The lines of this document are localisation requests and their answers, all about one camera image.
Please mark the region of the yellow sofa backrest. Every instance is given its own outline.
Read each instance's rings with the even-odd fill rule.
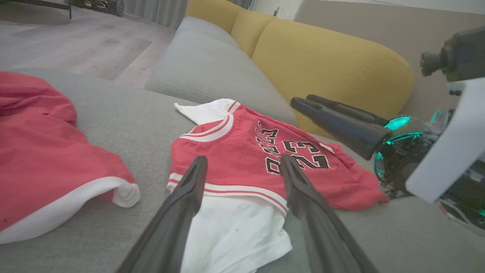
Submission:
[[[279,19],[256,11],[240,12],[234,21],[231,36],[239,44],[241,50],[251,58],[261,33],[274,20]]]
[[[391,118],[414,86],[409,64],[368,40],[248,11],[226,0],[189,0],[186,15],[231,34],[288,103],[315,94]],[[295,114],[299,128],[328,136]]]

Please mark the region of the gray curtain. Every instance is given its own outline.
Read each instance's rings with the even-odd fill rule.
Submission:
[[[233,2],[234,4],[247,9],[251,3],[251,0],[229,0],[229,2]]]
[[[185,16],[188,0],[125,0],[125,12],[174,29]]]

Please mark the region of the red and white jersey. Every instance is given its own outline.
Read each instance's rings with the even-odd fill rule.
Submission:
[[[40,78],[0,71],[0,244],[42,235],[96,196],[140,199],[122,159],[90,145],[76,109]]]
[[[169,188],[176,186],[197,156],[204,155],[209,166],[206,195],[257,196],[286,214],[279,161],[282,154],[290,154],[335,208],[359,210],[386,200],[375,175],[356,165],[339,145],[323,144],[294,126],[233,100],[218,101],[207,103],[205,109],[200,108],[203,105],[176,105],[193,120],[218,114],[224,118],[198,125],[175,140]]]

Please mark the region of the wooden floor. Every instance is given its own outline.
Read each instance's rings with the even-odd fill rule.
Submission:
[[[49,68],[143,88],[175,31],[125,14],[0,4],[0,70]]]

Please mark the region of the white stripe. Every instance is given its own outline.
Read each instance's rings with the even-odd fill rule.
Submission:
[[[173,172],[173,173],[170,174],[170,176],[168,177],[168,179],[174,179],[174,180],[180,181],[182,179],[182,177],[183,177],[182,174]]]
[[[173,172],[173,173],[170,174],[169,179],[174,179],[174,180],[180,181],[180,179],[182,179],[182,177],[183,177],[182,174]],[[167,187],[176,186],[176,185],[177,185],[176,183],[169,182]],[[209,189],[209,190],[216,190],[216,191],[255,191],[255,192],[260,192],[262,194],[270,196],[271,198],[274,198],[276,201],[278,201],[280,204],[282,204],[283,206],[285,206],[287,208],[286,200],[283,197],[281,197],[279,194],[275,193],[274,191],[271,191],[271,190],[268,190],[268,189],[265,189],[265,188],[259,188],[259,187],[253,187],[253,186],[215,185],[215,184],[211,184],[211,183],[207,183],[207,182],[206,182],[204,188]],[[224,194],[224,195],[240,195],[238,193],[237,194],[236,193],[221,193],[221,194]],[[252,194],[251,193],[242,193],[242,195],[252,195]],[[258,195],[258,196],[261,197],[261,198],[264,198],[265,200],[271,200],[271,199],[265,198],[262,195]]]
[[[324,147],[325,149],[331,151],[333,154],[335,154],[335,152],[333,151],[332,147],[328,147],[327,145],[323,144],[320,142],[320,146]]]
[[[207,136],[194,136],[195,134],[181,135],[180,138],[185,138],[185,139],[198,141],[198,142],[209,142],[209,141],[213,141],[213,140],[216,140],[218,138],[221,138],[224,135],[226,135],[227,133],[229,133],[229,131],[232,128],[232,124],[234,123],[234,116],[229,115],[228,117],[229,117],[229,121],[227,122],[227,124],[224,127],[222,127],[222,129],[220,129],[219,131],[217,131],[215,133],[209,134]],[[210,133],[212,131],[213,130],[208,130],[208,131],[205,131],[204,133],[201,133],[201,134],[206,134],[208,132]]]
[[[272,199],[267,198],[264,195],[253,193],[253,192],[209,192],[209,191],[204,191],[204,194],[210,195],[210,196],[255,196],[255,197],[262,198],[262,199],[268,201],[269,203],[271,203],[272,205],[274,205],[275,207],[277,207],[283,213],[284,217],[286,217],[286,214],[287,214],[286,210],[283,209],[281,207],[281,205],[279,205],[278,203],[276,203]]]
[[[235,102],[234,105],[229,109],[229,113],[234,113],[234,111],[239,108],[239,105],[241,105],[239,102]]]
[[[140,199],[140,191],[136,184],[130,184],[114,176],[99,178],[75,188],[2,230],[0,244],[31,239],[51,231],[71,218],[86,201],[112,189],[113,203],[119,206],[130,207]]]
[[[222,125],[224,125],[224,122],[227,120],[227,118],[228,118],[228,117],[229,117],[229,115],[227,115],[227,116],[226,116],[226,117],[225,117],[225,118],[222,120],[222,122],[221,122],[221,123],[219,123],[217,126],[215,126],[215,127],[211,128],[211,129],[208,129],[208,130],[207,130],[207,131],[205,131],[205,132],[201,132],[201,133],[195,133],[195,134],[190,134],[190,133],[188,133],[188,134],[183,134],[183,135],[181,135],[181,136],[194,137],[194,136],[205,135],[205,134],[207,134],[207,133],[213,132],[213,131],[215,131],[215,130],[217,130],[217,129],[221,128],[221,127],[222,127]]]

